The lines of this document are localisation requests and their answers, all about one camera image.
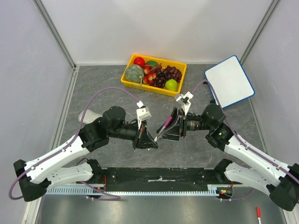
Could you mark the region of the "purple capped whiteboard marker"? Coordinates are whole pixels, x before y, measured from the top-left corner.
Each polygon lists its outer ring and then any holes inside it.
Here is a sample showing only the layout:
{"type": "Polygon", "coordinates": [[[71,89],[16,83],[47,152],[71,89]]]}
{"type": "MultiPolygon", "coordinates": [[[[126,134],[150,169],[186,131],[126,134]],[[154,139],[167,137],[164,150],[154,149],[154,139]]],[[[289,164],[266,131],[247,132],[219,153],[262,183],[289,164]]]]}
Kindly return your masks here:
{"type": "Polygon", "coordinates": [[[154,141],[157,142],[158,137],[162,134],[162,132],[166,129],[166,127],[168,126],[168,124],[171,122],[172,120],[172,116],[170,116],[166,122],[162,125],[161,129],[158,131],[156,137],[154,138],[154,141]]]}

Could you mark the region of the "blue framed whiteboard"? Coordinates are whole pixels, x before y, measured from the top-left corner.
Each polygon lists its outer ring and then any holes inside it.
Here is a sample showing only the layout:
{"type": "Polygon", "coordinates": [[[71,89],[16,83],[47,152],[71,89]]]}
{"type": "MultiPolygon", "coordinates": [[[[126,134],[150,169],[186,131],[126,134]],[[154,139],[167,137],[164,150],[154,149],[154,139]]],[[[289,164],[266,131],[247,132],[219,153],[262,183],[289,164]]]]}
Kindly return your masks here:
{"type": "Polygon", "coordinates": [[[215,99],[226,108],[255,95],[255,90],[236,55],[205,71],[215,99]]]}

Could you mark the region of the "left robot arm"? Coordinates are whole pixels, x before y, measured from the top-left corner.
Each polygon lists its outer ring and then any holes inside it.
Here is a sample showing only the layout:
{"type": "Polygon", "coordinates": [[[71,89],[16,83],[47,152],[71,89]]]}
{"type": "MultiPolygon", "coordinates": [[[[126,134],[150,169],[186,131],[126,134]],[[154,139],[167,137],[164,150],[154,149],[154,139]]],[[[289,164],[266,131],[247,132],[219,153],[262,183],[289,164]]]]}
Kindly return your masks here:
{"type": "Polygon", "coordinates": [[[125,121],[126,112],[119,106],[111,107],[99,117],[91,111],[86,114],[87,118],[81,119],[85,125],[64,144],[37,159],[14,163],[24,201],[36,200],[60,185],[104,181],[104,170],[96,159],[68,168],[65,164],[106,146],[110,138],[129,140],[134,149],[158,147],[147,130],[146,120],[151,114],[145,106],[136,110],[137,118],[131,122],[125,121]]]}

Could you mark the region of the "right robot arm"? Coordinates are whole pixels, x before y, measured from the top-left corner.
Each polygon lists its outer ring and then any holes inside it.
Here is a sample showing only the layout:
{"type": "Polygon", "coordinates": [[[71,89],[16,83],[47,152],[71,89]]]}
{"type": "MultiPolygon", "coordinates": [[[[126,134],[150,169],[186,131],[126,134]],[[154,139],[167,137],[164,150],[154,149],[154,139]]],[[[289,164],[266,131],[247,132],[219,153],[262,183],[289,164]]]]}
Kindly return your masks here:
{"type": "Polygon", "coordinates": [[[249,144],[225,124],[220,106],[209,104],[201,115],[174,108],[165,124],[157,129],[157,138],[178,141],[188,131],[208,131],[207,142],[248,165],[222,160],[214,171],[218,183],[239,182],[268,195],[280,208],[293,211],[299,203],[299,165],[281,162],[249,144]]]}

